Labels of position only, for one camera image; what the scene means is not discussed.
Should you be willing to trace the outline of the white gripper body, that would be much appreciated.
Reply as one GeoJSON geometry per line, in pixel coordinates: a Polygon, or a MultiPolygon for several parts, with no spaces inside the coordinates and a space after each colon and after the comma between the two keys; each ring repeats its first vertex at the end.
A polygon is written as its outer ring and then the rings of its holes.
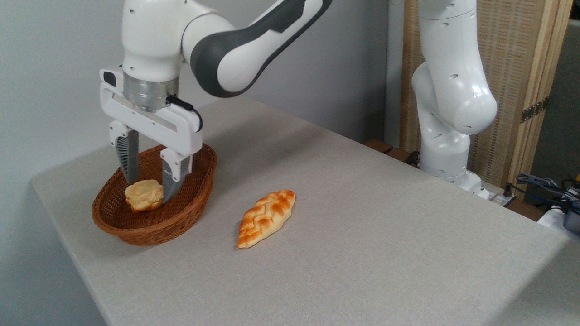
{"type": "Polygon", "coordinates": [[[100,105],[105,114],[182,156],[195,154],[203,139],[199,116],[178,105],[147,112],[124,98],[122,68],[100,70],[100,105]]]}

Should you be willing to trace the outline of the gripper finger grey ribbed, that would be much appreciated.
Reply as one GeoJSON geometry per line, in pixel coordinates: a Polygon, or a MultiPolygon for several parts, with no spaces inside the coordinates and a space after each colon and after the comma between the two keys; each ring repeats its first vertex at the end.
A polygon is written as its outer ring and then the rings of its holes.
{"type": "Polygon", "coordinates": [[[109,136],[126,183],[131,184],[139,177],[139,133],[114,120],[109,124],[109,136]]]}
{"type": "Polygon", "coordinates": [[[169,148],[161,151],[163,203],[170,201],[182,188],[193,167],[193,156],[183,156],[169,148]]]}

